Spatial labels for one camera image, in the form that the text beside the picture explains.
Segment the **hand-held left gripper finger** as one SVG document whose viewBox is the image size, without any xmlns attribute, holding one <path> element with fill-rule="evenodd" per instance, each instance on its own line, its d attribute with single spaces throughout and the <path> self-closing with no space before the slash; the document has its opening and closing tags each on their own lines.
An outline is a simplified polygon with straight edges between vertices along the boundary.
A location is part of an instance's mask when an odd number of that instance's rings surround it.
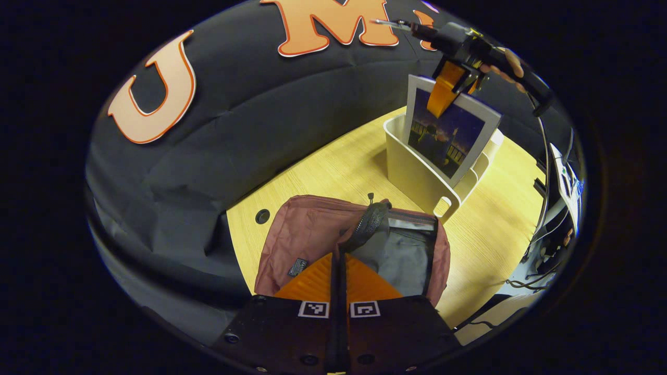
<svg viewBox="0 0 667 375">
<path fill-rule="evenodd" d="M 427 372 L 461 349 L 425 296 L 402 296 L 350 254 L 339 275 L 339 356 L 347 373 Z"/>
<path fill-rule="evenodd" d="M 336 362 L 336 305 L 327 254 L 274 296 L 255 295 L 212 344 L 248 373 L 326 373 Z"/>
</svg>

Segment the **blue book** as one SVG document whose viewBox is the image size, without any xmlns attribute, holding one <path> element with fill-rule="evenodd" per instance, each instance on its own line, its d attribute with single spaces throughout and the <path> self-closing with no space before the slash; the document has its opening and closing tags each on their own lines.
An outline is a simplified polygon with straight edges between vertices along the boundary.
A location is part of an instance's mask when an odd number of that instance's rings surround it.
<svg viewBox="0 0 667 375">
<path fill-rule="evenodd" d="M 497 130 L 502 114 L 476 97 L 462 93 L 441 114 L 427 109 L 435 81 L 410 74 L 407 86 L 407 145 L 450 186 L 477 161 Z"/>
</svg>

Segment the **white bookshelf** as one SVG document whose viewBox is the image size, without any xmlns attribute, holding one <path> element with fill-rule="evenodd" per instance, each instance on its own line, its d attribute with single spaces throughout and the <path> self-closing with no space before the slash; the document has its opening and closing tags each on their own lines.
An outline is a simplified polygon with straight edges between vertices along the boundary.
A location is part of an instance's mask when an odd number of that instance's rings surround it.
<svg viewBox="0 0 667 375">
<path fill-rule="evenodd" d="M 426 159 L 408 147 L 407 138 L 403 136 L 403 131 L 408 129 L 405 119 L 406 107 L 402 107 L 383 123 L 388 180 L 422 211 L 445 223 L 481 183 L 505 137 L 500 130 L 494 131 L 473 166 L 455 186 L 450 186 Z"/>
</svg>

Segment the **maroon schoolbag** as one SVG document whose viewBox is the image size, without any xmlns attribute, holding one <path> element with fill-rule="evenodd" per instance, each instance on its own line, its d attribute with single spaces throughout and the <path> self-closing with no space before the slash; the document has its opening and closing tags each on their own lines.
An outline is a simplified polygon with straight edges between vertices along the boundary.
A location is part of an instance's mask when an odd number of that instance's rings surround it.
<svg viewBox="0 0 667 375">
<path fill-rule="evenodd" d="M 435 306 L 447 285 L 450 244 L 436 216 L 397 209 L 386 199 L 362 206 L 296 195 L 269 228 L 254 291 L 331 302 L 334 259 L 346 267 L 348 303 L 424 296 Z"/>
</svg>

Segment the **white electronic device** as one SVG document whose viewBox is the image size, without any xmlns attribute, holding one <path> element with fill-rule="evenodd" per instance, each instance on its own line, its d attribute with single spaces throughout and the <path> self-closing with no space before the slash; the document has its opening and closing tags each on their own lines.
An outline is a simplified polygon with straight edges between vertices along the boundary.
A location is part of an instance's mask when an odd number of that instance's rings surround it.
<svg viewBox="0 0 667 375">
<path fill-rule="evenodd" d="M 565 156 L 553 143 L 549 143 L 553 157 L 553 166 L 557 172 L 558 192 L 569 210 L 574 234 L 578 236 L 579 222 L 582 218 L 582 183 L 570 167 Z"/>
</svg>

